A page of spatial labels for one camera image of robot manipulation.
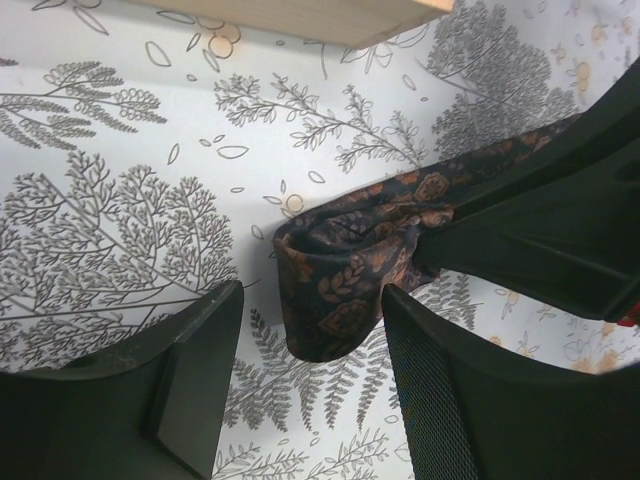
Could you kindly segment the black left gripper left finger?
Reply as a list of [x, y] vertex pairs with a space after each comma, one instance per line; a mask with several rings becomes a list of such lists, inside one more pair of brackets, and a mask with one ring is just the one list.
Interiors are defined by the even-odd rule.
[[5, 479], [207, 479], [244, 290], [228, 281], [59, 369], [1, 377]]

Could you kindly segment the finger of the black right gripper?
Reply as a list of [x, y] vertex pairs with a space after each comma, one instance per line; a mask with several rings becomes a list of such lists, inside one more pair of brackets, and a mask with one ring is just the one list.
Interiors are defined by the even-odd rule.
[[621, 156], [633, 172], [639, 168], [639, 62], [566, 130], [497, 178], [463, 193], [455, 200], [454, 218], [464, 220], [501, 204], [602, 167]]
[[424, 235], [418, 261], [586, 319], [639, 320], [639, 167], [592, 167], [528, 189], [484, 186]]

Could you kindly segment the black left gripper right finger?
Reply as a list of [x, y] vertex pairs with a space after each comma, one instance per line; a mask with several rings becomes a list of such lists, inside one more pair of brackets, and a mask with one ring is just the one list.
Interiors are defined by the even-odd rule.
[[639, 368], [587, 374], [522, 356], [394, 285], [386, 337], [419, 479], [635, 479]]

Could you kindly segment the brown paisley patterned tie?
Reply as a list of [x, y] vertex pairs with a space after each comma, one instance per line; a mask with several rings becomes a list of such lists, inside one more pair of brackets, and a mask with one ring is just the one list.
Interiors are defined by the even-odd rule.
[[452, 221], [457, 196], [522, 163], [577, 118], [398, 174], [280, 226], [273, 251], [289, 352], [323, 363], [357, 349], [382, 317], [385, 285], [411, 292], [437, 276], [414, 254], [423, 235]]

